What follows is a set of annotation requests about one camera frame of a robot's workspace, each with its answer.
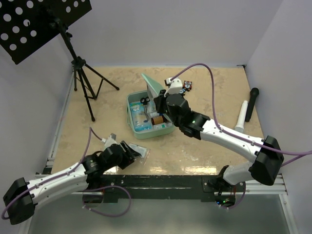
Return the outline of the clear sachet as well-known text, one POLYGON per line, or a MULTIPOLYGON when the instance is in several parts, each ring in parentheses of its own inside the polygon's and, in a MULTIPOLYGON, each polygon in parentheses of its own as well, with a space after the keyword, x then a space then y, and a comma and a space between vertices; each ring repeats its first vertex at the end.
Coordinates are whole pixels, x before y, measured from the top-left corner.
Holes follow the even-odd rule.
POLYGON ((140 156, 136 157, 136 161, 138 161, 141 164, 145 164, 146 159, 148 158, 148 155, 150 153, 150 149, 133 143, 130 143, 129 146, 140 154, 140 156))

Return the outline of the black handled scissors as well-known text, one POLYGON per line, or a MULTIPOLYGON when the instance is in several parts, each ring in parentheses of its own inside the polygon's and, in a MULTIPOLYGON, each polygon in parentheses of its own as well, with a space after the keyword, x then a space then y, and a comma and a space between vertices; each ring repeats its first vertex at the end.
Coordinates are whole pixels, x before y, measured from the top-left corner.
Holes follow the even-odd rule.
POLYGON ((150 102, 149 97, 143 97, 143 98, 140 99, 140 103, 143 104, 143 107, 144 107, 144 114, 145 114, 145 117, 146 117, 145 122, 148 122, 148 120, 149 120, 149 116, 148 116, 148 113, 147 113, 147 105, 148 105, 149 102, 150 102))

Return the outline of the brown bottle orange cap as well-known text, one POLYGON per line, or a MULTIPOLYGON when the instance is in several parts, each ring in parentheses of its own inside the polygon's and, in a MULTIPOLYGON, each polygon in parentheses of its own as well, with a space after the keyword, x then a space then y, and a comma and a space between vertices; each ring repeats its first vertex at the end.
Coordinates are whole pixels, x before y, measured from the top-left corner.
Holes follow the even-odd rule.
POLYGON ((153 125, 162 124, 163 122, 164 122, 163 116, 157 116, 157 117, 151 118, 151 123, 152 123, 153 125))

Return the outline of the white plastic bottle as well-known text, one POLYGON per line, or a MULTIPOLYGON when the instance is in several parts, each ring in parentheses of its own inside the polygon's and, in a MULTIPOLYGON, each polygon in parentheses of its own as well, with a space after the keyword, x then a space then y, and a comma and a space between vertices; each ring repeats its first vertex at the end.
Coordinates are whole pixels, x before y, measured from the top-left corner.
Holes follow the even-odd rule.
POLYGON ((161 124, 154 125, 153 128, 155 130, 159 130, 159 129, 165 129, 165 128, 168 128, 168 127, 171 127, 171 126, 172 126, 172 123, 167 122, 167 123, 161 123, 161 124))

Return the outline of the mint green medicine case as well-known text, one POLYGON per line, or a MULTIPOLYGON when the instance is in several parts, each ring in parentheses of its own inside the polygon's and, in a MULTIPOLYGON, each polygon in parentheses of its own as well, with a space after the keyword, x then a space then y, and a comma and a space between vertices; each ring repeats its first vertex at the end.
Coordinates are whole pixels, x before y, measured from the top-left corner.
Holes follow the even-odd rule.
MULTIPOLYGON (((175 128, 173 126, 173 124, 172 124, 171 127, 168 127, 168 128, 165 128, 165 129, 159 129, 159 130, 155 130, 153 128, 153 125, 152 125, 152 129, 147 130, 147 131, 136 132, 134 130, 133 121, 132 121, 132 117, 131 117, 131 114, 130 114, 129 104, 131 102, 137 102, 137 101, 140 102, 141 98, 149 97, 150 102, 147 105, 147 113, 148 113, 149 119, 151 121, 150 113, 157 112, 156 111, 156 106, 155 106, 155 103, 154 103, 154 98, 156 98, 157 95, 159 94, 160 90, 163 89, 163 86, 160 83, 158 83, 156 80, 152 79, 148 75, 142 74, 142 77, 143 77, 143 79, 144 79, 144 81, 146 83, 147 88, 145 90, 143 90, 143 91, 136 92, 136 93, 131 93, 131 94, 129 94, 127 96, 127 109, 126 109, 126 112, 127 112, 127 123, 131 127, 131 129, 132 129, 132 131, 134 133, 134 136, 137 139, 148 139, 148 138, 153 138, 153 137, 158 137, 158 136, 170 134, 171 132, 174 131, 174 128, 175 128)), ((163 116, 164 123, 167 123, 167 122, 172 123, 170 121, 170 119, 166 115, 159 114, 159 116, 163 116)))

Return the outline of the blue cotton swab bag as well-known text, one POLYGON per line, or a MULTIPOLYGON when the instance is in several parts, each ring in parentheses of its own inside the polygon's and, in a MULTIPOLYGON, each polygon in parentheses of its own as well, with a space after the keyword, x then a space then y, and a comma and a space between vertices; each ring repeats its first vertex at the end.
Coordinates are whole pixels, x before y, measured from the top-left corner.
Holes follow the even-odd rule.
POLYGON ((133 127, 136 132, 147 131, 152 129, 152 123, 149 118, 146 117, 144 111, 144 105, 137 102, 131 102, 129 104, 130 114, 133 121, 133 127))

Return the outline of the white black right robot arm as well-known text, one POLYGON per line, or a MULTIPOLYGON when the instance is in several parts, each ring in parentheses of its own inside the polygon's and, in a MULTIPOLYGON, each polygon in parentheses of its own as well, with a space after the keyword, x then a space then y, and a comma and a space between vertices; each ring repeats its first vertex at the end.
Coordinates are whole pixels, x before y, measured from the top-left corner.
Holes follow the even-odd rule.
POLYGON ((240 165, 224 166, 210 183, 213 187, 227 192, 234 185, 249 180, 268 186, 274 184, 284 161, 274 137, 261 139, 217 125, 208 116, 192 111, 181 94, 168 95, 165 90, 161 90, 154 98, 154 103, 157 112, 165 114, 184 135, 218 144, 247 160, 240 165))

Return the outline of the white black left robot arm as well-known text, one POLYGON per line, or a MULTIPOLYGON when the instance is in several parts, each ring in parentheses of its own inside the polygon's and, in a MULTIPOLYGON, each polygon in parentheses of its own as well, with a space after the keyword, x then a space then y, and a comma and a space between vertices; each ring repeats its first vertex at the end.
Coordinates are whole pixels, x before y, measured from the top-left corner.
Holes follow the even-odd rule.
POLYGON ((37 208, 73 192, 96 191, 100 177, 113 167, 125 169, 141 154, 127 143, 113 143, 103 151, 85 156, 81 162, 53 175, 26 181, 16 179, 3 196, 2 219, 17 225, 34 215, 37 208))

